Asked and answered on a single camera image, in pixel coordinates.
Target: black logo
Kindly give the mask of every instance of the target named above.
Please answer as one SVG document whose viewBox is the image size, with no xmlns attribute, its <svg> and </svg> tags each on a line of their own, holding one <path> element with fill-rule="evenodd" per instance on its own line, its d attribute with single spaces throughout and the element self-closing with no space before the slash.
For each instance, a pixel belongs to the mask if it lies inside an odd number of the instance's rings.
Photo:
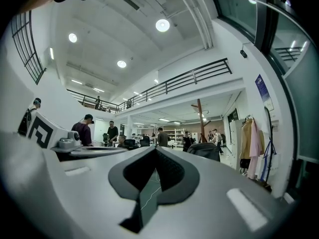
<svg viewBox="0 0 319 239">
<path fill-rule="evenodd" d="M 31 126 L 31 130 L 28 136 L 29 139 L 34 138 L 32 137 L 34 130 L 36 130 L 36 133 L 35 133 L 35 137 L 37 137 L 36 142 L 40 145 L 41 148 L 47 148 L 50 138 L 52 136 L 53 129 L 50 128 L 46 123 L 44 123 L 39 117 L 36 117 Z"/>
</svg>

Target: pink garment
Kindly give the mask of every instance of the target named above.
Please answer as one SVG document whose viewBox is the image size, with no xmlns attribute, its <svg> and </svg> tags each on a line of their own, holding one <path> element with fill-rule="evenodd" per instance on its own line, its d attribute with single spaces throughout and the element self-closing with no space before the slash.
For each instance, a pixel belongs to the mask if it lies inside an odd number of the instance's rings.
<svg viewBox="0 0 319 239">
<path fill-rule="evenodd" d="M 260 155 L 261 150 L 262 150 L 262 147 L 261 147 L 260 138 L 259 138 L 259 130 L 257 128 L 255 120 L 253 120 L 251 124 L 251 143 L 250 143 L 250 152 L 249 152 L 249 156 L 251 157 L 251 159 L 250 159 L 250 164 L 249 164 L 248 174 L 247 174 L 247 177 L 250 179 L 255 179 L 257 161 L 258 161 L 258 157 Z"/>
</svg>

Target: maroon shirt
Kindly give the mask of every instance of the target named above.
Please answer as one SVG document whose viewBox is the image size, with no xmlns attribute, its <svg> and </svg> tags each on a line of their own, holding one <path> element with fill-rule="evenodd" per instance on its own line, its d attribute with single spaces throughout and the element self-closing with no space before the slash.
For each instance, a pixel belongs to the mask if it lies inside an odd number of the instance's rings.
<svg viewBox="0 0 319 239">
<path fill-rule="evenodd" d="M 72 131 L 77 131 L 80 135 L 80 140 L 83 144 L 83 146 L 89 146 L 89 144 L 92 143 L 91 139 L 91 129 L 88 125 L 77 122 L 73 125 Z"/>
</svg>

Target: round ceiling lamp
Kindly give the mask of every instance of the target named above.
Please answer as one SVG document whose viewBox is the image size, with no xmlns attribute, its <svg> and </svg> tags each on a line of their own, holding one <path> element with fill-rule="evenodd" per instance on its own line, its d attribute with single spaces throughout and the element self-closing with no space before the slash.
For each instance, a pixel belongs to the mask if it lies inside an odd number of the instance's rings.
<svg viewBox="0 0 319 239">
<path fill-rule="evenodd" d="M 121 67 L 121 68 L 124 68 L 126 67 L 126 63 L 122 60 L 118 61 L 118 66 Z"/>
<path fill-rule="evenodd" d="M 76 37 L 76 35 L 74 33 L 70 33 L 69 34 L 69 40 L 70 42 L 76 42 L 78 40 L 78 38 Z"/>
<path fill-rule="evenodd" d="M 166 32 L 169 29 L 169 22 L 166 19 L 160 19 L 155 26 L 159 32 Z"/>
</svg>

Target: person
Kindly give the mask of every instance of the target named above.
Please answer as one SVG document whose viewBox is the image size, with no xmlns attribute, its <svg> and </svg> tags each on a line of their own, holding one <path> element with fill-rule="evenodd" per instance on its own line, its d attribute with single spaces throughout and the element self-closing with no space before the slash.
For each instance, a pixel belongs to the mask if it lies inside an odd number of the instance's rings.
<svg viewBox="0 0 319 239">
<path fill-rule="evenodd" d="M 72 131 L 77 131 L 83 146 L 92 146 L 91 129 L 89 124 L 93 124 L 93 116 L 86 114 L 84 120 L 73 125 Z"/>
<path fill-rule="evenodd" d="M 116 126 L 114 126 L 114 121 L 110 121 L 110 127 L 108 130 L 108 147 L 113 146 L 113 140 L 119 136 L 119 130 Z"/>
<path fill-rule="evenodd" d="M 119 145 L 117 148 L 125 148 L 124 146 L 124 141 L 126 140 L 126 136 L 125 135 L 120 135 L 119 136 Z"/>
<path fill-rule="evenodd" d="M 95 109 L 97 110 L 100 106 L 100 102 L 101 102 L 101 99 L 100 99 L 100 96 L 98 96 L 98 98 L 95 100 Z"/>
<path fill-rule="evenodd" d="M 183 137 L 183 151 L 187 152 L 189 147 L 195 142 L 192 137 L 190 137 L 189 132 L 185 131 L 185 136 Z"/>
<path fill-rule="evenodd" d="M 131 107 L 132 107 L 132 101 L 131 101 L 131 99 L 128 99 L 126 101 L 126 109 L 131 108 Z"/>
<path fill-rule="evenodd" d="M 217 146 L 219 153 L 223 154 L 224 152 L 221 149 L 221 141 L 222 141 L 221 134 L 217 132 L 217 129 L 214 129 L 214 138 L 213 138 L 213 143 Z"/>
<path fill-rule="evenodd" d="M 211 133 L 211 131 L 209 131 L 209 134 L 208 134 L 208 142 L 212 142 L 213 141 L 213 134 Z"/>
<path fill-rule="evenodd" d="M 34 117 L 36 110 L 39 108 L 41 108 L 41 99 L 36 98 L 33 101 L 33 105 L 30 108 L 28 108 L 24 114 L 24 117 L 18 129 L 19 134 L 26 135 L 26 133 L 28 132 L 29 126 L 32 122 L 32 117 Z"/>
<path fill-rule="evenodd" d="M 162 127 L 159 127 L 159 134 L 158 134 L 158 143 L 161 147 L 168 147 L 168 142 L 170 141 L 170 137 L 167 133 L 163 131 Z"/>
</svg>

